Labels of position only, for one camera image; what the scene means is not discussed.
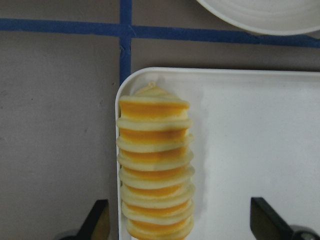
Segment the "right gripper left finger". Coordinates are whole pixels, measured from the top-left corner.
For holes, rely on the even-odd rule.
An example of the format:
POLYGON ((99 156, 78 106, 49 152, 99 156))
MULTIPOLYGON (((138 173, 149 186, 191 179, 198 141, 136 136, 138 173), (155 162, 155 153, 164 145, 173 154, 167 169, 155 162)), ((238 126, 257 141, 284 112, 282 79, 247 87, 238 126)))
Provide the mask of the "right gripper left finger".
POLYGON ((107 199, 97 200, 75 235, 61 240, 107 240, 110 235, 110 211, 107 199))

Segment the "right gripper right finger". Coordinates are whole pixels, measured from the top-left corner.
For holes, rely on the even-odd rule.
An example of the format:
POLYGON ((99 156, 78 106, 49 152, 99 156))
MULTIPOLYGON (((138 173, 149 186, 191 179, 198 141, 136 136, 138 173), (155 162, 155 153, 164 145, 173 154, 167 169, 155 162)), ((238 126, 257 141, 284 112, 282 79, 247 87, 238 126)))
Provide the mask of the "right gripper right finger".
POLYGON ((250 199, 250 230, 257 240, 318 240, 306 229, 294 230, 262 197, 250 199))

